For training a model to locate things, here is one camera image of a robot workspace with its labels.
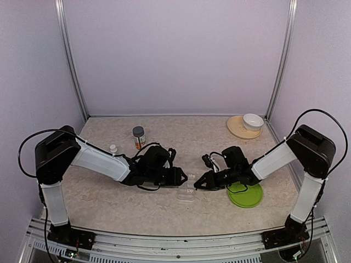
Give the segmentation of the clear plastic pill organizer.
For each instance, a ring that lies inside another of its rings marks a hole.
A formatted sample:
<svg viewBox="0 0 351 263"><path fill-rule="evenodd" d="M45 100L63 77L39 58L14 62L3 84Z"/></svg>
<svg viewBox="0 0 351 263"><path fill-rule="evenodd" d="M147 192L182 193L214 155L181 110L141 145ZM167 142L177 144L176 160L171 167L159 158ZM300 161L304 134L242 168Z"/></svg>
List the clear plastic pill organizer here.
<svg viewBox="0 0 351 263"><path fill-rule="evenodd" d="M195 200L195 188L194 183L196 182L196 175L189 174L188 179L178 188L177 199L181 202L193 202Z"/></svg>

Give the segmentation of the grey-capped orange pill bottle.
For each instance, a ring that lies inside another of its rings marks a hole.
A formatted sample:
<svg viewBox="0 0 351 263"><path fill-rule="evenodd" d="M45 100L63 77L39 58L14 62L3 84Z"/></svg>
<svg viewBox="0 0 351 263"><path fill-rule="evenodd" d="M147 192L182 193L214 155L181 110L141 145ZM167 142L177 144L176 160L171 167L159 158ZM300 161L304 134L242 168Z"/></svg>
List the grey-capped orange pill bottle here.
<svg viewBox="0 0 351 263"><path fill-rule="evenodd" d="M132 133L134 137L135 146L139 150L145 145L146 142L145 130L142 126L136 126L133 128Z"/></svg>

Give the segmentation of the small white pill bottle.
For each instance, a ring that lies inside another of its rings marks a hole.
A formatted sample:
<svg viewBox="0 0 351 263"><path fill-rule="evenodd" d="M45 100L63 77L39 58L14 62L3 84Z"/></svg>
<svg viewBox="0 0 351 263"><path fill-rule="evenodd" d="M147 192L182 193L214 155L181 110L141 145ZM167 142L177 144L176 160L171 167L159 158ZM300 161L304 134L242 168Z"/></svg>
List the small white pill bottle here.
<svg viewBox="0 0 351 263"><path fill-rule="evenodd" d="M116 154L118 152L118 148L115 144L111 144L110 147L110 152Z"/></svg>

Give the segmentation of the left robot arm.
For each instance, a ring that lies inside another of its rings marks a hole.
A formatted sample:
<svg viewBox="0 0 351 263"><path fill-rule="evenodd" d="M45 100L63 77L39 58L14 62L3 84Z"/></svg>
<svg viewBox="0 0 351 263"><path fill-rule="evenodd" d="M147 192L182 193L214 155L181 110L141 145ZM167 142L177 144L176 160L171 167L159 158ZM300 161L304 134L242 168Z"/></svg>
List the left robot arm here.
<svg viewBox="0 0 351 263"><path fill-rule="evenodd" d="M47 132L49 136L35 146L36 178L51 226L66 244L77 238L76 230L70 225L61 185L70 166L88 169L142 190L146 190L144 184L153 184L157 189L178 187L188 179L183 170L173 164L176 150L165 149L157 142L149 143L133 157L127 157L89 143L69 125Z"/></svg>

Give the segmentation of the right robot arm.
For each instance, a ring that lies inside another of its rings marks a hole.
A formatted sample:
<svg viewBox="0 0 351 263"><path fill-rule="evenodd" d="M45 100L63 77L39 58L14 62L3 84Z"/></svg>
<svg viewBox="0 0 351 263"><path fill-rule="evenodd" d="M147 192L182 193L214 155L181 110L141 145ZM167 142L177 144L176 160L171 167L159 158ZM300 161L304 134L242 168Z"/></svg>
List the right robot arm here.
<svg viewBox="0 0 351 263"><path fill-rule="evenodd" d="M218 190L237 182L253 186L289 163L299 161L305 178L295 206L280 232L285 243L292 243L302 234L305 222L322 194L335 153L336 145L331 139L307 125L301 125L293 135L252 163L248 162L240 147L226 148L221 155L227 168L219 171L215 166L210 166L210 170L195 182L194 187Z"/></svg>

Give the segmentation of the green plate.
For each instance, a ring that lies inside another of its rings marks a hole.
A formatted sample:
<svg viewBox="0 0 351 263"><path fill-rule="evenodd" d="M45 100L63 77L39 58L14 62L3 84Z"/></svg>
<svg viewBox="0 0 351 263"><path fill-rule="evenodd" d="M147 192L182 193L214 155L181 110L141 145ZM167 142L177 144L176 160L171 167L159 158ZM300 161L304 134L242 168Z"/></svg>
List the green plate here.
<svg viewBox="0 0 351 263"><path fill-rule="evenodd" d="M260 184L247 186L236 182L227 186L227 194L229 199L241 208L254 208L263 199L263 189Z"/></svg>

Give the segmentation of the beige wooden plate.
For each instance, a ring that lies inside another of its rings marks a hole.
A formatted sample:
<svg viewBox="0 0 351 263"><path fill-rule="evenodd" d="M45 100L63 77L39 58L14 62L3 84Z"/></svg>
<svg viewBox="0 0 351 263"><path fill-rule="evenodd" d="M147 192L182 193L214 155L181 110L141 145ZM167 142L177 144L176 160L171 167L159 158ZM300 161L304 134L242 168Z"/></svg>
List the beige wooden plate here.
<svg viewBox="0 0 351 263"><path fill-rule="evenodd" d="M244 126L243 116L232 116L227 120L229 131L240 139L250 140L259 137L262 130L251 131Z"/></svg>

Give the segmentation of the white ceramic bowl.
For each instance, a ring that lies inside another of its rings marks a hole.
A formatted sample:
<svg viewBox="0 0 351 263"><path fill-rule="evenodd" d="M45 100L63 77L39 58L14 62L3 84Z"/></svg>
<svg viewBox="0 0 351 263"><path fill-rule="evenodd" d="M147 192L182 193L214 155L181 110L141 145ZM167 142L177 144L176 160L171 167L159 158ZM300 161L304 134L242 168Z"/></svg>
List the white ceramic bowl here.
<svg viewBox="0 0 351 263"><path fill-rule="evenodd" d="M264 120L259 115L253 113L243 115L242 119L245 128L253 132L261 130L264 124Z"/></svg>

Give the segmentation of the front aluminium rail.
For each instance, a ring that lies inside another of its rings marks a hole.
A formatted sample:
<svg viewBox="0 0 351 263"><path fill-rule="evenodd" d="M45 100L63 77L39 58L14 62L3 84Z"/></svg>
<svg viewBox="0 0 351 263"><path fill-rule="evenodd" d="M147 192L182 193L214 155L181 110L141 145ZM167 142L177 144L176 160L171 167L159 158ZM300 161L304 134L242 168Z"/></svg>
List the front aluminium rail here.
<svg viewBox="0 0 351 263"><path fill-rule="evenodd" d="M50 222L32 219L22 242L19 262L337 262L324 218L309 218L305 238L295 243L273 242L267 230L210 236L147 236L92 230L94 239L74 244L47 238Z"/></svg>

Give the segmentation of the right aluminium frame post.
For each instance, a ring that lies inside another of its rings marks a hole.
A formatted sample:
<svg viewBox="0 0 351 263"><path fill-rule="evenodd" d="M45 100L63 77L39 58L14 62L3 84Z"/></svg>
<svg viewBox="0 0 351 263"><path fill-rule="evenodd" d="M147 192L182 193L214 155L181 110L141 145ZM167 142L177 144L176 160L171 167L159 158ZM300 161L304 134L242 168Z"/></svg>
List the right aluminium frame post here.
<svg viewBox="0 0 351 263"><path fill-rule="evenodd" d="M294 30L295 21L296 21L297 6L298 6L298 0L290 0L284 41L283 41L282 51L281 51L280 60L278 64L278 71L276 73L274 87L268 103L268 108L265 113L265 119L267 122L271 121L274 108L278 101L278 96L279 96L282 80L285 73L285 68L288 61L290 45L293 38L293 30Z"/></svg>

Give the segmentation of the aluminium frame post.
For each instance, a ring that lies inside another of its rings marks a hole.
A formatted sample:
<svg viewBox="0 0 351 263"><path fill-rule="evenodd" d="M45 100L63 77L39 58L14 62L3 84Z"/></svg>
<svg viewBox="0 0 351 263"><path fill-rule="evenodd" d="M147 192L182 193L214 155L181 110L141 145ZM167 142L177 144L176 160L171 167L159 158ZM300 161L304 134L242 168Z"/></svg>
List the aluminium frame post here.
<svg viewBox="0 0 351 263"><path fill-rule="evenodd" d="M298 6L298 0L290 0L284 41L283 41L282 51L281 51L280 60L278 64L278 71L276 73L274 87L268 103L268 108L265 113L265 119L267 122L271 121L274 108L278 101L278 96L279 96L282 80L285 73L285 68L288 61L290 45L293 38L293 30L294 30L295 21L296 21L297 6Z"/></svg>
<svg viewBox="0 0 351 263"><path fill-rule="evenodd" d="M78 79L77 71L76 71L76 66L75 62L73 59L73 53L70 45L70 39L69 39L69 31L67 27L67 22L66 22L66 16L65 16L65 8L64 8L64 1L63 0L56 0L55 1L55 10L56 10L56 15L58 18L58 24L60 28L60 34L61 38L63 41L63 47L64 47L64 52L66 56L66 61L67 65L69 68L70 76L71 76L71 81L73 84L73 90L75 92L75 96L77 98L78 106L82 115L82 118L84 122L86 122L90 115L87 110L86 102L83 97L82 89L80 87L80 82Z"/></svg>

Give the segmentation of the left aluminium frame post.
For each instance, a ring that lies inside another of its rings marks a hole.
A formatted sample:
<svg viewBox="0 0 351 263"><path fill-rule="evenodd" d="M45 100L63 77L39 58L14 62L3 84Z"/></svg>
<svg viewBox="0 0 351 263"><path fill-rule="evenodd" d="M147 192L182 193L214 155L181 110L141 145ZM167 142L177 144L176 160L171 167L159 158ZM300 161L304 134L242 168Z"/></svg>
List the left aluminium frame post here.
<svg viewBox="0 0 351 263"><path fill-rule="evenodd" d="M66 56L66 61L67 65L69 68L70 76L71 76L71 81L73 84L73 90L75 92L75 96L77 98L78 106L82 115L82 118L84 122L86 122L90 115L87 110L86 102L83 97L82 89L80 87L80 82L78 79L77 71L76 71L76 66L75 62L73 59L73 53L70 45L70 39L69 39L69 31L67 27L67 22L66 22L66 16L65 16L65 8L64 8L64 1L63 0L56 0L55 1L55 10L56 10L56 15L58 18L58 24L60 28L60 34L61 38L63 41L63 47L64 47L64 52Z"/></svg>

